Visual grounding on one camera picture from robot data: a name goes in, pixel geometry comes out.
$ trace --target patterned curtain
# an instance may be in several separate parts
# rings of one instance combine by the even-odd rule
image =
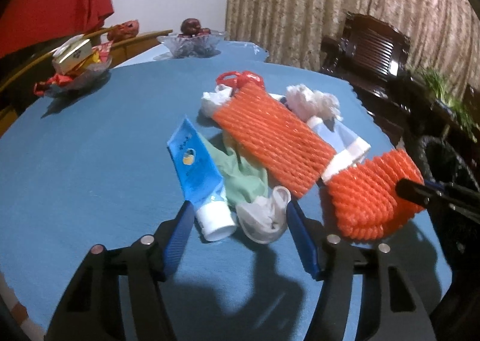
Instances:
[[[322,36],[339,38],[347,11],[409,36],[409,64],[439,69],[455,94],[466,83],[480,89],[480,21],[467,0],[229,0],[226,29],[267,49],[273,63],[318,71]]]

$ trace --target light blue tube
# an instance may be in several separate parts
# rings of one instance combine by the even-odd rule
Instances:
[[[188,118],[173,133],[167,146],[183,196],[194,205],[205,239],[229,236],[236,224],[227,205],[223,177]]]

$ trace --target green glove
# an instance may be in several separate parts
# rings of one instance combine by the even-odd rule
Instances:
[[[223,132],[226,153],[199,135],[223,176],[229,206],[235,207],[241,202],[252,203],[257,196],[268,196],[267,170],[230,134]]]

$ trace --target white latex glove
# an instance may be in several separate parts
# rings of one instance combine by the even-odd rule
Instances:
[[[253,203],[238,203],[237,217],[245,235],[257,243],[267,244],[282,236],[287,229],[287,207],[290,191],[282,186],[272,190],[272,196],[258,196]]]
[[[203,92],[200,110],[205,116],[211,118],[217,109],[230,100],[232,92],[232,88],[223,84],[215,86],[213,93]]]
[[[323,120],[340,117],[340,103],[338,99],[330,94],[318,90],[311,91],[305,85],[287,86],[286,103],[289,108],[301,121],[307,121],[312,116]]]

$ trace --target red curtain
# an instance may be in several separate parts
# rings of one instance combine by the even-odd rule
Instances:
[[[0,19],[0,58],[100,28],[112,13],[111,0],[11,0]]]

